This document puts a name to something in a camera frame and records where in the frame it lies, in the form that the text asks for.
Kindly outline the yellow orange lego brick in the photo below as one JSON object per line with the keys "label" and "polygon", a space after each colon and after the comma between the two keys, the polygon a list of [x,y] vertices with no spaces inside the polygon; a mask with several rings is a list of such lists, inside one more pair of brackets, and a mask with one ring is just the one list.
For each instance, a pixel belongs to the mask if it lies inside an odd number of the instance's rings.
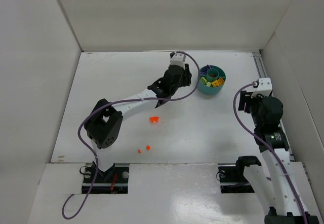
{"label": "yellow orange lego brick", "polygon": [[212,87],[216,88],[216,87],[223,86],[224,83],[225,83],[225,80],[223,78],[218,78],[217,80],[213,81],[211,83],[211,85],[212,85]]}

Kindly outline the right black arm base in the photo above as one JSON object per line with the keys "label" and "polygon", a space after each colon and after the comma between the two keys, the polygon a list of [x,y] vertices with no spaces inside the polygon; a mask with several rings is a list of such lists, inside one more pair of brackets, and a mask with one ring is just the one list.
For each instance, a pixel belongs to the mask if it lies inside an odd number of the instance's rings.
{"label": "right black arm base", "polygon": [[222,194],[254,193],[251,184],[244,177],[244,169],[251,165],[261,166],[261,162],[256,156],[241,156],[235,163],[218,164],[216,179],[220,183],[220,192]]}

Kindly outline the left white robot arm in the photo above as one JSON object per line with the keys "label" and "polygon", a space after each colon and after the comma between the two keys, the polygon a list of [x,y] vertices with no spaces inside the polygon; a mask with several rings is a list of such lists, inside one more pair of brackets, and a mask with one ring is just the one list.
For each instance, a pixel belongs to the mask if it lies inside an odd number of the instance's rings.
{"label": "left white robot arm", "polygon": [[189,64],[170,65],[164,76],[147,89],[125,99],[122,103],[102,109],[85,123],[87,136],[98,157],[98,163],[94,163],[94,167],[99,167],[98,178],[107,182],[114,175],[115,163],[108,153],[118,138],[122,122],[145,110],[164,105],[179,88],[191,85],[191,77]]}

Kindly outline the green square lego brick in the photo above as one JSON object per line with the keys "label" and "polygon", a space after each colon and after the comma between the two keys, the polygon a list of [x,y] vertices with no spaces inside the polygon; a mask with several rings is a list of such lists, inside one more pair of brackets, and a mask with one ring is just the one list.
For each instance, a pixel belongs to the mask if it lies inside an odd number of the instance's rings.
{"label": "green square lego brick", "polygon": [[208,81],[205,77],[201,77],[200,78],[200,81],[203,83],[203,84],[206,84]]}

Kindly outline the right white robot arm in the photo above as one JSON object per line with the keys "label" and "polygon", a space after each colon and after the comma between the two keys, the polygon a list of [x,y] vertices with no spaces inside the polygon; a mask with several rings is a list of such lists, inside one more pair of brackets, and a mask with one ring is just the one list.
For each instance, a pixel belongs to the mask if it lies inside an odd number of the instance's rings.
{"label": "right white robot arm", "polygon": [[233,111],[251,115],[255,129],[248,130],[259,147],[266,163],[266,177],[261,162],[255,156],[239,157],[236,165],[250,183],[263,211],[265,223],[319,223],[311,215],[295,187],[295,177],[290,170],[289,144],[280,127],[283,115],[282,102],[271,96],[254,95],[241,88],[234,96]]}

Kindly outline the orange lego dish piece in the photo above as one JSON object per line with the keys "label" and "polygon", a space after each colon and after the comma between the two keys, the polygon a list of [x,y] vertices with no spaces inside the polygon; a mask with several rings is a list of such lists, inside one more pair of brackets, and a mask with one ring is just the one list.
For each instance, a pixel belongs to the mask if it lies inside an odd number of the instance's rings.
{"label": "orange lego dish piece", "polygon": [[151,123],[157,123],[159,121],[159,117],[150,117],[149,120]]}

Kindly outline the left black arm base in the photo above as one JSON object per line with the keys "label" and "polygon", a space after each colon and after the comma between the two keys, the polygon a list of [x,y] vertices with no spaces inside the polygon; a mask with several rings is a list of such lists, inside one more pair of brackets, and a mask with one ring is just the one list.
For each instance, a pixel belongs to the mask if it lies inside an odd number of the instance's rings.
{"label": "left black arm base", "polygon": [[129,164],[114,164],[105,172],[98,170],[97,177],[95,177],[96,169],[95,162],[79,169],[79,173],[83,176],[82,194],[88,192],[93,180],[94,184],[90,194],[128,193]]}

